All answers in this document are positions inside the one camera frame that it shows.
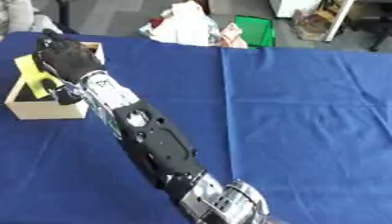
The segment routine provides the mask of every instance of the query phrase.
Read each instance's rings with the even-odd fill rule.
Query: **robotic arm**
[[[177,128],[131,90],[121,87],[78,41],[44,31],[34,59],[39,69],[65,83],[71,98],[81,98],[90,105],[137,168],[152,185],[167,193],[189,221],[272,223],[268,205],[255,188],[240,180],[223,187],[196,161],[196,150]]]

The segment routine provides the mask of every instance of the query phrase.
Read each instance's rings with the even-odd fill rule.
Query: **robot forearm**
[[[195,223],[266,223],[263,196],[239,180],[223,187],[195,160],[196,150],[170,121],[105,71],[67,89],[84,99],[113,130],[129,158]]]

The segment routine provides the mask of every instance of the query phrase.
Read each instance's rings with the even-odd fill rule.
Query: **chair leg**
[[[69,0],[56,0],[59,4],[59,23],[69,27],[71,3]]]
[[[378,52],[378,47],[389,36],[389,31],[385,31],[377,36],[377,40],[369,47],[370,52]]]

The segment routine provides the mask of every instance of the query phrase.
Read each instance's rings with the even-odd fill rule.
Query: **black arm segment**
[[[205,172],[194,158],[196,150],[144,101],[113,112],[122,134],[119,141],[129,158],[156,188],[166,191],[174,202],[180,201]],[[132,125],[130,116],[143,119],[142,124]]]

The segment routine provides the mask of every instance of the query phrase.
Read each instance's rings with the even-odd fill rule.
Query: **silver metal joint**
[[[179,202],[195,223],[263,224],[270,210],[265,198],[251,185],[235,180],[224,189],[205,174]]]

